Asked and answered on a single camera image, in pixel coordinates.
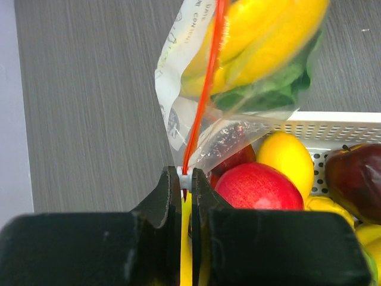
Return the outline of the white perforated fruit basket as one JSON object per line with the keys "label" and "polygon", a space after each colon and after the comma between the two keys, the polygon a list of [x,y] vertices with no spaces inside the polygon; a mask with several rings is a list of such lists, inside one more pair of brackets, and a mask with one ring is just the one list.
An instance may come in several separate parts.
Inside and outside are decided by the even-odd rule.
{"label": "white perforated fruit basket", "polygon": [[380,143],[380,113],[298,111],[275,130],[293,134],[314,163],[312,195],[329,195],[324,179],[326,157],[343,145]]}

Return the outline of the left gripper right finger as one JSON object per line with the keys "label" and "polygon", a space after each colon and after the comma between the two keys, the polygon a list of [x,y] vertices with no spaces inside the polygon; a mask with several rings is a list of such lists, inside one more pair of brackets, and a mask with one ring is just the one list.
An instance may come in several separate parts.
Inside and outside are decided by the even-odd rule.
{"label": "left gripper right finger", "polygon": [[331,212],[235,209],[192,174],[193,285],[370,285],[348,222]]}

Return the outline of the lone yellow banana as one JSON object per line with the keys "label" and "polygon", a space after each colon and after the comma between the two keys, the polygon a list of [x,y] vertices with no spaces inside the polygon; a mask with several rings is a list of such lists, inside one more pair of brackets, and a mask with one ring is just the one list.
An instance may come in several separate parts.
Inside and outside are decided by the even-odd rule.
{"label": "lone yellow banana", "polygon": [[381,225],[362,223],[356,227],[355,234],[362,245],[367,245],[380,238]]}

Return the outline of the yellow lemon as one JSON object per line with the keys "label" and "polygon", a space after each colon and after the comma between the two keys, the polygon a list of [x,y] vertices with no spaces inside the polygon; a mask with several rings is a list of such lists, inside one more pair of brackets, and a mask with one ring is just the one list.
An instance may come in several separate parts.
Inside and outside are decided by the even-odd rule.
{"label": "yellow lemon", "polygon": [[295,136],[277,131],[268,136],[257,152],[257,162],[283,173],[304,200],[314,185],[314,165],[303,143]]}

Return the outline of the dark red mangosteen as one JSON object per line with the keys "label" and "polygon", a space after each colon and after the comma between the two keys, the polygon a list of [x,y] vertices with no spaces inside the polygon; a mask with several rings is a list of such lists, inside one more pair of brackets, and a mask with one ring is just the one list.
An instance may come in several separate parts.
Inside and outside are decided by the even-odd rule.
{"label": "dark red mangosteen", "polygon": [[324,163],[329,194],[364,223],[380,224],[380,144],[343,145]]}

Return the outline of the single yellow banana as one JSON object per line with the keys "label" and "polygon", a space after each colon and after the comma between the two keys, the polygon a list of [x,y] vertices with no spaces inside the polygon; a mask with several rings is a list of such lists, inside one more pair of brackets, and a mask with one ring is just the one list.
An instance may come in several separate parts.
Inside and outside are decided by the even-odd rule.
{"label": "single yellow banana", "polygon": [[188,235],[192,213],[192,194],[182,200],[182,228],[180,250],[180,286],[192,286],[192,242]]}

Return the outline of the clear zip top bag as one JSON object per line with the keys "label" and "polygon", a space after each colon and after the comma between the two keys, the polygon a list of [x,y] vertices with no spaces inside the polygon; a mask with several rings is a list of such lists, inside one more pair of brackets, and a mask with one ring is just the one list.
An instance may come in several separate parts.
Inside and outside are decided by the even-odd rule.
{"label": "clear zip top bag", "polygon": [[155,70],[178,171],[211,171],[300,108],[329,5],[182,3]]}

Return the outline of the red apple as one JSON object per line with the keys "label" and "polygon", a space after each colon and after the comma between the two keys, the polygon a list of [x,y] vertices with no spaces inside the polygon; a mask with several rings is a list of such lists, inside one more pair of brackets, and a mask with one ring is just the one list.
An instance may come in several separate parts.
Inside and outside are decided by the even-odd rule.
{"label": "red apple", "polygon": [[218,180],[215,191],[239,209],[303,210],[296,186],[282,173],[262,163],[238,165]]}

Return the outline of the yellow banana bunch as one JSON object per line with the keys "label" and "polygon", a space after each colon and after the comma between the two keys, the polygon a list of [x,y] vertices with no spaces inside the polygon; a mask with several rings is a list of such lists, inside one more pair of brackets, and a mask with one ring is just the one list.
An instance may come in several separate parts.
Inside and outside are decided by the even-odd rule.
{"label": "yellow banana bunch", "polygon": [[275,74],[317,33],[328,1],[236,1],[228,10],[211,94]]}

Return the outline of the small green cabbage ball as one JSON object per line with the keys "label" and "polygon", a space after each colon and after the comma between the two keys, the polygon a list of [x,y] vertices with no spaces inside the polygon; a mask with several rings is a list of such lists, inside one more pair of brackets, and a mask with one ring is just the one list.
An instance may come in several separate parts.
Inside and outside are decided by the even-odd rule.
{"label": "small green cabbage ball", "polygon": [[365,247],[363,247],[363,252],[367,260],[368,268],[370,269],[371,273],[371,286],[378,286],[379,285],[379,277],[378,277],[378,268],[377,263],[374,257],[371,255],[369,251],[366,250]]}

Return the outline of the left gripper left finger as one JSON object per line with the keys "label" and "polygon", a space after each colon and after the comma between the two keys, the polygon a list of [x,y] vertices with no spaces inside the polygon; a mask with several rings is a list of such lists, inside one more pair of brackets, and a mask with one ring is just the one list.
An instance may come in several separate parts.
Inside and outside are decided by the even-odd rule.
{"label": "left gripper left finger", "polygon": [[178,285],[174,167],[129,212],[24,214],[1,229],[2,285]]}

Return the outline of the small yellow banana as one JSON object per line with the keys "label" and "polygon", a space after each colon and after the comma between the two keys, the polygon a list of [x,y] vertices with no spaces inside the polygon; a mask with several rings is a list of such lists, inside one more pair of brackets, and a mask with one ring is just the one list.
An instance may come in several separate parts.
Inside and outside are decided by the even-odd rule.
{"label": "small yellow banana", "polygon": [[340,206],[338,203],[334,202],[331,198],[326,196],[311,195],[304,201],[305,211],[314,212],[332,212],[341,215],[349,225],[354,229],[354,219],[352,215]]}

